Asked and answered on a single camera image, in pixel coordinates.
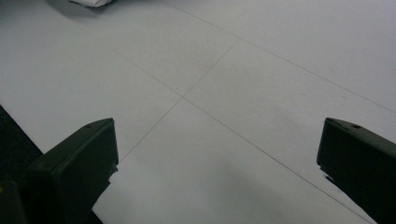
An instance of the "white object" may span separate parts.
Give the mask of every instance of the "white object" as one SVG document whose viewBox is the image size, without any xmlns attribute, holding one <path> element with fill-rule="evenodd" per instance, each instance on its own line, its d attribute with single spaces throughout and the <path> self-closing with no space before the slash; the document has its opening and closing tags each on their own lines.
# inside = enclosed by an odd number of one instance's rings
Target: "white object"
<svg viewBox="0 0 396 224">
<path fill-rule="evenodd" d="M 69 2 L 79 3 L 86 7 L 101 7 L 111 1 L 112 0 L 69 0 Z"/>
</svg>

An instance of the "tile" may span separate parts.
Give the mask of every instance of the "tile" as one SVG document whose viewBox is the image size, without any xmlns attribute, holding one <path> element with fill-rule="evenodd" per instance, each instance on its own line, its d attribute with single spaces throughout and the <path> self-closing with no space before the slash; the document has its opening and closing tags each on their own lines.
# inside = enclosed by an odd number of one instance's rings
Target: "tile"
<svg viewBox="0 0 396 224">
<path fill-rule="evenodd" d="M 0 104 L 43 152 L 114 118 L 122 158 L 180 99 L 47 4 L 17 3 L 1 3 Z"/>
<path fill-rule="evenodd" d="M 119 0 L 103 11 L 49 3 L 103 44 L 184 94 L 236 37 L 162 1 Z"/>
<path fill-rule="evenodd" d="M 395 1 L 164 1 L 396 111 Z"/>
<path fill-rule="evenodd" d="M 186 98 L 292 171 L 364 213 L 316 164 L 327 117 L 396 142 L 396 114 L 240 41 Z"/>
<path fill-rule="evenodd" d="M 104 223 L 364 223 L 184 100 L 119 168 Z"/>
</svg>

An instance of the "white cloth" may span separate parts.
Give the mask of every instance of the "white cloth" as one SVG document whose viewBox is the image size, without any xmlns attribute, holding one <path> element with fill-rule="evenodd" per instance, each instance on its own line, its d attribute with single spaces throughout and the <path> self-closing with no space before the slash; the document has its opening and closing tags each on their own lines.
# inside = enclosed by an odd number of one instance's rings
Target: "white cloth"
<svg viewBox="0 0 396 224">
<path fill-rule="evenodd" d="M 69 0 L 69 2 L 79 3 L 86 7 L 101 7 L 112 0 Z"/>
</svg>

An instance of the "dark floor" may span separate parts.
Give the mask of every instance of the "dark floor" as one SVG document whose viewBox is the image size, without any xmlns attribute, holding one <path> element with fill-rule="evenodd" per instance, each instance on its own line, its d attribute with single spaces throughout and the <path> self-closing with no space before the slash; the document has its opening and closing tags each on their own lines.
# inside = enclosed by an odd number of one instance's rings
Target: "dark floor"
<svg viewBox="0 0 396 224">
<path fill-rule="evenodd" d="M 0 106 L 0 180 L 20 180 L 27 166 L 43 153 L 29 139 L 7 111 Z M 91 212 L 86 224 L 101 224 Z"/>
</svg>

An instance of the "white surface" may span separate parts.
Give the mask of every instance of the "white surface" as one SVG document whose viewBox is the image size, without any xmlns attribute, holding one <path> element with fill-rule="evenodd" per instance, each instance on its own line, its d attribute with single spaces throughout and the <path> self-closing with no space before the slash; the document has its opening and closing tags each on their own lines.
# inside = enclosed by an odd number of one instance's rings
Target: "white surface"
<svg viewBox="0 0 396 224">
<path fill-rule="evenodd" d="M 111 182 L 105 223 L 364 223 L 184 100 Z"/>
<path fill-rule="evenodd" d="M 396 111 L 396 1 L 164 1 Z"/>
<path fill-rule="evenodd" d="M 315 158 L 326 117 L 396 142 L 394 3 L 166 2 L 190 14 L 154 0 L 0 0 L 0 104 L 39 148 L 109 117 L 120 158 L 136 147 L 98 216 L 373 222 Z"/>
</svg>

